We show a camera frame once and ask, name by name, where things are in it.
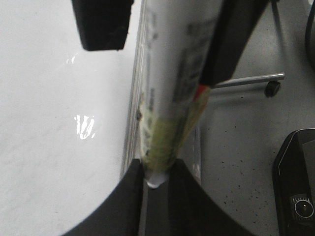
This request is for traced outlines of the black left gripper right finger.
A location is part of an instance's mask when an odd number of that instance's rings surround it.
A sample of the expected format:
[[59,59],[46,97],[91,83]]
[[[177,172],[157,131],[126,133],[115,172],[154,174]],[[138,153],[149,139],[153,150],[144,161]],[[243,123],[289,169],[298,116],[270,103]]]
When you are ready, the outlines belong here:
[[170,169],[168,217],[172,236],[252,236],[226,214],[176,159]]

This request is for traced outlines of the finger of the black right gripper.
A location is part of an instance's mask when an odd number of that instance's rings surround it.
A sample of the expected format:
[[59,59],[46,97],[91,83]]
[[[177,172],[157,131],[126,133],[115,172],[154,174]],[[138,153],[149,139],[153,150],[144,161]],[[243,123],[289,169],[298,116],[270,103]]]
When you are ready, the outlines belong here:
[[224,0],[199,83],[213,87],[231,79],[267,0]]
[[84,50],[124,48],[133,0],[73,0],[71,3]]

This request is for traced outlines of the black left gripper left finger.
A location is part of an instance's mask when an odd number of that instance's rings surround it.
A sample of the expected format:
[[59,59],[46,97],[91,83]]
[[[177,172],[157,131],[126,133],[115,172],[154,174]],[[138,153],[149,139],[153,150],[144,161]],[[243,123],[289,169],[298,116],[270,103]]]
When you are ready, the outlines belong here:
[[143,196],[143,167],[132,160],[124,177],[106,200],[65,236],[136,236]]

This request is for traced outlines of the black robot base with dial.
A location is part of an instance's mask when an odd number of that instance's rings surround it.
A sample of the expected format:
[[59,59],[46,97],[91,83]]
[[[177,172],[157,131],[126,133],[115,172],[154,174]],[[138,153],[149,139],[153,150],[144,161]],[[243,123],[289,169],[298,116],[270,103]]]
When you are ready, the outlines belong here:
[[300,129],[284,140],[272,167],[279,234],[315,234],[315,130]]

